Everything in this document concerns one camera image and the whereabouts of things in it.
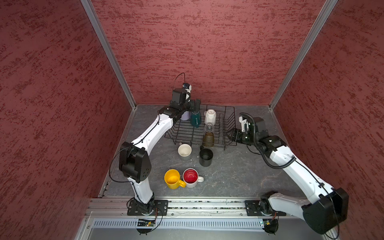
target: red mug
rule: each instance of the red mug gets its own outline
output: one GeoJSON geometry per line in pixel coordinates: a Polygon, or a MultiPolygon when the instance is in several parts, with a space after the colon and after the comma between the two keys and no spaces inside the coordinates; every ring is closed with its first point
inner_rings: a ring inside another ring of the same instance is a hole
{"type": "Polygon", "coordinates": [[[199,174],[195,169],[188,168],[183,173],[183,180],[187,184],[187,187],[193,188],[197,185],[198,182],[203,182],[204,178],[199,177],[199,174]]]}

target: aluminum frame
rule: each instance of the aluminum frame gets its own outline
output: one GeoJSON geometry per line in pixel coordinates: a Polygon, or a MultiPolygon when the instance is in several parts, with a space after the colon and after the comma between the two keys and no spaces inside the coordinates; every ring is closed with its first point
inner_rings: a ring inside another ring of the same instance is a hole
{"type": "Polygon", "coordinates": [[[326,0],[323,7],[321,8],[319,15],[317,16],[315,22],[313,23],[307,37],[305,38],[303,45],[301,46],[299,52],[296,55],[296,58],[293,60],[293,63],[291,67],[289,68],[287,74],[285,75],[283,82],[281,83],[279,89],[277,90],[275,96],[273,97],[269,107],[271,110],[273,110],[278,103],[279,99],[283,95],[285,89],[287,88],[289,82],[293,78],[293,75],[299,68],[301,62],[303,61],[305,55],[309,51],[309,49],[312,46],[312,43],[316,39],[317,35],[319,34],[320,30],[325,24],[325,21],[328,19],[329,15],[331,14],[334,6],[338,0],[326,0]]]}
{"type": "MultiPolygon", "coordinates": [[[[75,240],[87,240],[95,219],[101,218],[130,218],[136,219],[137,216],[127,216],[126,202],[130,197],[105,197],[92,199],[87,209],[86,216],[79,228],[75,240]]],[[[159,197],[159,199],[169,200],[168,214],[164,219],[268,219],[272,216],[247,216],[245,211],[245,200],[255,200],[254,198],[238,197],[159,197]]],[[[294,216],[280,218],[297,219],[294,216]]],[[[328,235],[335,237],[337,231],[330,230],[328,235]]]]}
{"type": "Polygon", "coordinates": [[[287,139],[284,135],[283,129],[281,128],[274,111],[272,109],[269,109],[269,112],[271,113],[273,121],[274,121],[276,128],[277,128],[277,131],[279,132],[279,137],[289,146],[287,139]]]}
{"type": "Polygon", "coordinates": [[[136,102],[133,98],[133,95],[131,93],[131,90],[129,89],[128,83],[125,80],[124,74],[121,71],[121,68],[119,66],[119,63],[113,53],[113,50],[111,48],[111,45],[109,44],[109,41],[107,39],[107,36],[105,35],[105,32],[103,30],[103,27],[101,26],[101,23],[99,21],[99,18],[97,17],[97,14],[95,12],[95,9],[91,3],[91,0],[81,0],[81,3],[85,9],[85,12],[88,15],[89,20],[91,21],[91,24],[93,26],[93,29],[96,32],[97,37],[99,38],[99,41],[105,51],[105,54],[107,55],[109,62],[111,63],[111,66],[113,70],[115,71],[116,77],[118,78],[120,85],[125,93],[125,96],[127,97],[129,104],[131,105],[131,108],[134,109],[136,107],[136,102]]]}

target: white faceted mug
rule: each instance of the white faceted mug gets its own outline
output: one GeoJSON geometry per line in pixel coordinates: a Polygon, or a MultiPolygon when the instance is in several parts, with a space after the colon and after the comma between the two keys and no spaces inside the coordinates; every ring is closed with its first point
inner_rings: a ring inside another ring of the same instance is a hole
{"type": "Polygon", "coordinates": [[[216,112],[213,109],[208,109],[208,111],[204,112],[205,120],[204,123],[211,123],[212,126],[216,123],[216,112]]]}

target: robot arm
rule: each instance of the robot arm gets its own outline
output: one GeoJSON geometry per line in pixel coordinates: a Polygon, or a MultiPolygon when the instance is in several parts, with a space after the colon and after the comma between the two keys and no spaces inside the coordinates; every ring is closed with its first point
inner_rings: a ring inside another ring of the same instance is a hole
{"type": "Polygon", "coordinates": [[[318,177],[291,151],[278,136],[270,136],[264,120],[240,113],[242,126],[249,131],[232,129],[227,136],[238,143],[255,145],[266,164],[274,169],[283,169],[304,192],[307,199],[285,196],[276,191],[266,193],[260,200],[260,211],[271,215],[281,211],[299,217],[317,233],[324,234],[347,218],[348,194],[334,189],[318,177]],[[270,158],[277,166],[271,165],[270,158]]]}
{"type": "Polygon", "coordinates": [[[131,182],[134,201],[144,215],[150,214],[154,207],[154,194],[148,181],[152,169],[149,155],[159,139],[186,111],[200,110],[200,100],[190,99],[191,89],[188,83],[184,83],[183,88],[174,89],[169,106],[159,110],[153,123],[131,143],[121,145],[119,170],[131,182]]]}

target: black wire dish rack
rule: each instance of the black wire dish rack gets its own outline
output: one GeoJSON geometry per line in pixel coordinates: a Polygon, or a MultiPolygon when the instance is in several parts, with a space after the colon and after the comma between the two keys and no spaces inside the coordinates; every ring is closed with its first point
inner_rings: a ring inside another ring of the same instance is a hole
{"type": "Polygon", "coordinates": [[[225,134],[236,126],[235,108],[230,106],[220,105],[200,105],[201,124],[199,127],[191,125],[189,120],[178,120],[171,129],[169,129],[164,137],[173,140],[173,143],[178,142],[202,145],[204,137],[204,112],[208,109],[213,109],[216,112],[216,123],[214,130],[214,147],[237,146],[237,142],[231,141],[225,134]]]}

